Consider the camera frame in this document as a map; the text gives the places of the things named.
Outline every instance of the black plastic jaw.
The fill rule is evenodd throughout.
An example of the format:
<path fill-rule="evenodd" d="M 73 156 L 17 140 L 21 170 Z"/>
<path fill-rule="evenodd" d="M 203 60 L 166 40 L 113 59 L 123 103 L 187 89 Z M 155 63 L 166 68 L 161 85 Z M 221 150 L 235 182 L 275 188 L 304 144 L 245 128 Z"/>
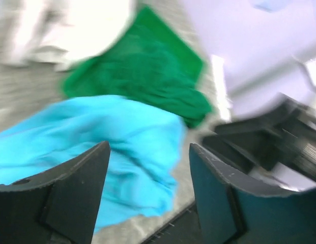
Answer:
<path fill-rule="evenodd" d="M 40 174 L 0 185 L 0 244 L 90 244 L 109 156 L 102 142 Z"/>
<path fill-rule="evenodd" d="M 316 189 L 271 186 L 197 144 L 189 162 L 204 244 L 316 244 Z"/>
<path fill-rule="evenodd" d="M 248 174 L 255 166 L 271 171 L 280 162 L 316 181 L 316 118 L 308 106 L 283 96 L 255 118 L 215 127 L 202 145 L 225 163 Z"/>

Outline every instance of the white surface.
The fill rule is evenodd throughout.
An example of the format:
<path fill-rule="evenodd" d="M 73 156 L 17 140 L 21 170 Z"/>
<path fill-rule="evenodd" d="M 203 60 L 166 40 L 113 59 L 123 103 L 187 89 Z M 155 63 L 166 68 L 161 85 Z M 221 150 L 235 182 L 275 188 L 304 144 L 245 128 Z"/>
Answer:
<path fill-rule="evenodd" d="M 254 8 L 253 1 L 183 0 L 206 51 L 224 58 L 229 94 L 292 56 L 316 55 L 316 0 L 291 0 L 271 13 Z M 298 67 L 268 79 L 262 87 L 231 97 L 234 116 L 257 113 L 278 93 L 301 102 L 313 95 Z"/>
<path fill-rule="evenodd" d="M 227 96 L 224 79 L 224 59 L 216 55 L 211 56 L 212 76 L 215 83 L 216 107 L 219 109 L 220 118 L 229 123 L 231 122 L 231 103 Z"/>
<path fill-rule="evenodd" d="M 293 0 L 273 13 L 254 8 L 250 0 L 183 3 L 207 52 L 224 58 L 230 93 L 291 55 L 316 45 L 310 0 Z"/>
<path fill-rule="evenodd" d="M 277 164 L 272 172 L 273 177 L 284 183 L 289 190 L 302 192 L 316 188 L 316 182 L 288 168 L 283 164 Z"/>

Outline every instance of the crumpled towel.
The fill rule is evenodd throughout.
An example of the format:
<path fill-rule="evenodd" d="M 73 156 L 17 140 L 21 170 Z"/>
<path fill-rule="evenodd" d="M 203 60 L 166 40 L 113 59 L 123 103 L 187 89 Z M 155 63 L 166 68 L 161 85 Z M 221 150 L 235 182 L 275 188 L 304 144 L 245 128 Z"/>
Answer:
<path fill-rule="evenodd" d="M 66 100 L 0 133 L 0 184 L 109 141 L 96 231 L 136 215 L 160 216 L 173 208 L 177 182 L 170 172 L 181 157 L 185 131 L 180 117 L 120 96 Z"/>
<path fill-rule="evenodd" d="M 196 80 L 183 71 L 179 61 L 145 28 L 144 38 L 128 37 L 127 51 L 112 49 L 82 65 L 64 81 L 69 98 L 120 95 L 161 108 L 183 118 L 189 128 L 201 124 L 213 112 L 209 100 L 196 88 Z"/>
<path fill-rule="evenodd" d="M 21 67 L 34 60 L 68 70 L 110 48 L 131 23 L 133 5 L 133 0 L 22 0 L 3 62 Z"/>

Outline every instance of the cyan fabric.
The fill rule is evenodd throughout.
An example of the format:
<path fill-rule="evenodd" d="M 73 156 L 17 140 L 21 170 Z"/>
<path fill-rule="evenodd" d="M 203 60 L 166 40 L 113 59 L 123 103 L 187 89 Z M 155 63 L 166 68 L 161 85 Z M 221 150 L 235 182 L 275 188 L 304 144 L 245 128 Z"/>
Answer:
<path fill-rule="evenodd" d="M 95 231 L 136 215 L 160 216 L 173 207 L 177 182 L 170 172 L 180 159 L 185 131 L 181 117 L 121 96 L 69 99 L 0 133 L 0 184 L 109 141 Z"/>

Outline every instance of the concrete floor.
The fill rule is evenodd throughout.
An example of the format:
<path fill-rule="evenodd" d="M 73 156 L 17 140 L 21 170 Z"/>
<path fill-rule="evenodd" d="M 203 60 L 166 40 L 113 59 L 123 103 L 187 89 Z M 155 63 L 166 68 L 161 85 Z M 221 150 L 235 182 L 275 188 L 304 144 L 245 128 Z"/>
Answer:
<path fill-rule="evenodd" d="M 17 0 L 7 0 L 9 9 L 14 9 Z M 199 53 L 205 57 L 195 32 L 188 23 L 182 6 L 176 0 L 145 1 L 167 22 L 171 27 Z M 0 56 L 5 30 L 10 24 L 10 17 L 1 22 L 0 30 Z M 64 73 L 55 73 L 52 65 L 31 64 L 27 68 L 15 69 L 0 65 L 0 131 L 18 123 L 22 119 L 41 110 L 46 105 L 60 101 L 62 96 L 58 85 L 65 76 Z M 201 90 L 214 101 L 214 85 L 210 69 L 202 77 Z M 183 158 L 174 170 L 173 175 L 179 182 L 175 207 L 172 212 L 160 218 L 135 217 L 116 226 L 101 230 L 94 236 L 93 244 L 137 244 L 152 234 L 161 225 L 171 219 L 177 212 L 194 200 L 189 162 L 188 147 L 194 142 L 197 134 L 207 129 L 207 124 L 196 131 L 188 133 L 183 147 Z"/>

